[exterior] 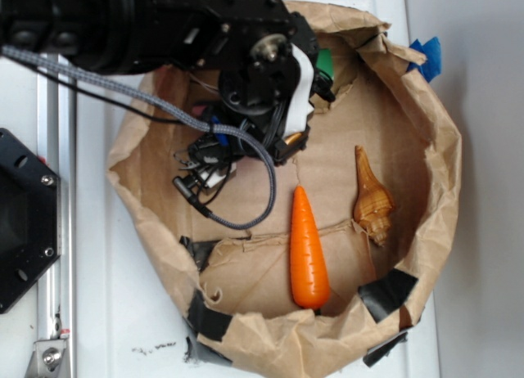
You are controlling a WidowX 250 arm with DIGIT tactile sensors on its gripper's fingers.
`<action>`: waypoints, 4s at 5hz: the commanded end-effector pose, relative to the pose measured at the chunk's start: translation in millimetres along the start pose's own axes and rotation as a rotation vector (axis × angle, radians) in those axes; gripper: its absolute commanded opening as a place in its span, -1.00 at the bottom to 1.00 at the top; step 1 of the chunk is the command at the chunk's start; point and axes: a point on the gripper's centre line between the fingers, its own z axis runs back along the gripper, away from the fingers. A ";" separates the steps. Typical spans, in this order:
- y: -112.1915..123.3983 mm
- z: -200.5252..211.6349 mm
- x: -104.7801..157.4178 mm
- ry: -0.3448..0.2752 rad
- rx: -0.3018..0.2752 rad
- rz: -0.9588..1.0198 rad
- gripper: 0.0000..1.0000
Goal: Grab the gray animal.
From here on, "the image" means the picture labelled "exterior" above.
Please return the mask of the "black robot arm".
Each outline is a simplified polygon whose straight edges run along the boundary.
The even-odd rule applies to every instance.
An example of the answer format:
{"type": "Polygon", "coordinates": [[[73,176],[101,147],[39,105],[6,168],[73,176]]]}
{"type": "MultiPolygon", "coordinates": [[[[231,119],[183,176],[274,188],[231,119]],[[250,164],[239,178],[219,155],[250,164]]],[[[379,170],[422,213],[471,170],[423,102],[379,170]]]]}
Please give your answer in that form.
{"type": "Polygon", "coordinates": [[[213,122],[246,130],[276,164],[308,140],[318,42],[283,0],[1,0],[1,42],[98,74],[216,70],[213,122]]]}

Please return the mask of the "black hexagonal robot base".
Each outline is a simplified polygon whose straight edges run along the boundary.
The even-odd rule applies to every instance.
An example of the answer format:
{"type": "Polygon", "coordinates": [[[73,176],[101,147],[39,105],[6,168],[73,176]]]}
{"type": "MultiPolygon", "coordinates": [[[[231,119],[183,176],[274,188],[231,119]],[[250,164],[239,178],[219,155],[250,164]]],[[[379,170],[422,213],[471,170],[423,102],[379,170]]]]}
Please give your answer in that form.
{"type": "Polygon", "coordinates": [[[58,258],[59,177],[1,129],[1,313],[58,258]]]}

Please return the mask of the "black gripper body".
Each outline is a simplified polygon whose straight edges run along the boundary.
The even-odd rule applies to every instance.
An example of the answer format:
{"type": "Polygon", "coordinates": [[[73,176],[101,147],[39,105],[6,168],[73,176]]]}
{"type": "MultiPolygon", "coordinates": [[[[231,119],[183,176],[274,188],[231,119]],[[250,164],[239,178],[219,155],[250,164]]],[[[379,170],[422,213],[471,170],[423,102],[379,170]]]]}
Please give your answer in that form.
{"type": "Polygon", "coordinates": [[[276,165],[305,148],[318,93],[318,40],[301,14],[291,13],[291,22],[288,37],[262,38],[245,67],[219,75],[219,120],[249,133],[276,165]]]}

